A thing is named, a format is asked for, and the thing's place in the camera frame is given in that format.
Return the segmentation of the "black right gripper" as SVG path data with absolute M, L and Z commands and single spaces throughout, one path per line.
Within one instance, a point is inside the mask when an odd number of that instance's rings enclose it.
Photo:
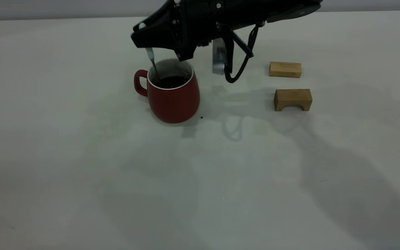
M 219 35 L 217 24 L 233 30 L 268 18 L 264 0 L 167 0 L 155 13 L 133 27 L 131 39 L 138 48 L 174 50 L 180 62 L 194 57 L 196 46 Z

